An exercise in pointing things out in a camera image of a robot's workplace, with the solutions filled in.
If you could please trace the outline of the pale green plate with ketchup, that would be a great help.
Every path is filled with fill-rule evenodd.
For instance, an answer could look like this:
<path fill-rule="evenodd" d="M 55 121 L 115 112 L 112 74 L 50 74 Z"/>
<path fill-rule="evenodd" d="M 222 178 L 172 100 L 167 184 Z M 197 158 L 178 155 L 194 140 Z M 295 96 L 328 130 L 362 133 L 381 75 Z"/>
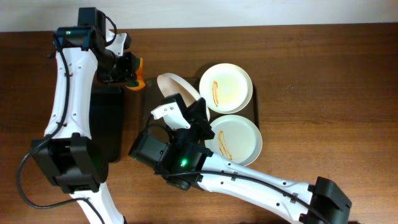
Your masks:
<path fill-rule="evenodd" d="M 248 166 L 259 157 L 261 132 L 249 119 L 234 114 L 224 115 L 216 118 L 211 127 L 215 136 L 206 140 L 205 146 L 213 152 L 242 166 Z"/>

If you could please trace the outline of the orange green sponge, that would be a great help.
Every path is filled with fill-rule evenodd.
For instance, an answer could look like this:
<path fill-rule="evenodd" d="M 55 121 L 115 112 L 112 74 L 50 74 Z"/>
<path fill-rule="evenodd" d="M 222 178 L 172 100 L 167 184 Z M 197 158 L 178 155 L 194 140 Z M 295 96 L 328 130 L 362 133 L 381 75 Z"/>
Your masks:
<path fill-rule="evenodd" d="M 126 85 L 126 88 L 132 91 L 139 91 L 145 87 L 145 82 L 142 76 L 143 73 L 143 67 L 144 67 L 144 60 L 143 58 L 136 58 L 134 62 L 134 72 L 136 74 L 136 79 L 132 80 L 128 85 Z"/>

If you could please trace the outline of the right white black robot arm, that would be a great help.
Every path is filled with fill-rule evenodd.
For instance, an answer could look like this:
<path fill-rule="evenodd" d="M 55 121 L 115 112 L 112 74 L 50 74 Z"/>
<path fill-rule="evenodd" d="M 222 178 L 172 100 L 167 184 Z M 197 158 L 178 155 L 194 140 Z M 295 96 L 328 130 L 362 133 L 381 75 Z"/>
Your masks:
<path fill-rule="evenodd" d="M 203 98 L 186 106 L 179 93 L 165 98 L 151 115 L 164 120 L 170 141 L 154 141 L 149 165 L 168 184 L 237 197 L 290 223 L 348 222 L 352 202 L 332 180 L 318 177 L 309 184 L 247 167 L 257 158 L 262 138 L 245 117 L 209 121 Z"/>

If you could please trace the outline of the cream plate with ketchup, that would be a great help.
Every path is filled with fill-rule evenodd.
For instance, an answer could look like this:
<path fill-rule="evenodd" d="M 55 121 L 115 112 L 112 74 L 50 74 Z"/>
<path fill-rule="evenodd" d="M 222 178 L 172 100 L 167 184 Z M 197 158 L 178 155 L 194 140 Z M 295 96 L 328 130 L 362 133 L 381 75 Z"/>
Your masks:
<path fill-rule="evenodd" d="M 250 76 L 241 67 L 219 63 L 204 72 L 199 93 L 209 109 L 221 114 L 233 114 L 250 102 L 253 85 Z"/>

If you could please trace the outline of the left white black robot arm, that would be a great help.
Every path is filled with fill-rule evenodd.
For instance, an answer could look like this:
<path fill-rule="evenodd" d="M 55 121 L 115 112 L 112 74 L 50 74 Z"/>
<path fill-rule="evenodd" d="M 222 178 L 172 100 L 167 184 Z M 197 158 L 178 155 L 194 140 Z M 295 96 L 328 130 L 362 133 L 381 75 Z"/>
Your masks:
<path fill-rule="evenodd" d="M 121 156 L 124 91 L 142 83 L 142 59 L 128 34 L 92 28 L 54 33 L 57 82 L 44 138 L 30 156 L 46 179 L 77 202 L 90 223 L 125 223 L 106 180 Z"/>

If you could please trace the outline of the pink white plate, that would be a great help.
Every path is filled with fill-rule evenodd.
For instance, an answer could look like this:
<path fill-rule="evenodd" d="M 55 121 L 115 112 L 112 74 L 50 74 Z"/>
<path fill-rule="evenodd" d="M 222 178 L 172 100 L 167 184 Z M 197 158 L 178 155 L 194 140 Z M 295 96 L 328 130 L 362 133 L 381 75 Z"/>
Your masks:
<path fill-rule="evenodd" d="M 157 77 L 157 84 L 164 97 L 181 94 L 187 107 L 201 98 L 199 92 L 184 78 L 173 74 L 164 73 Z"/>

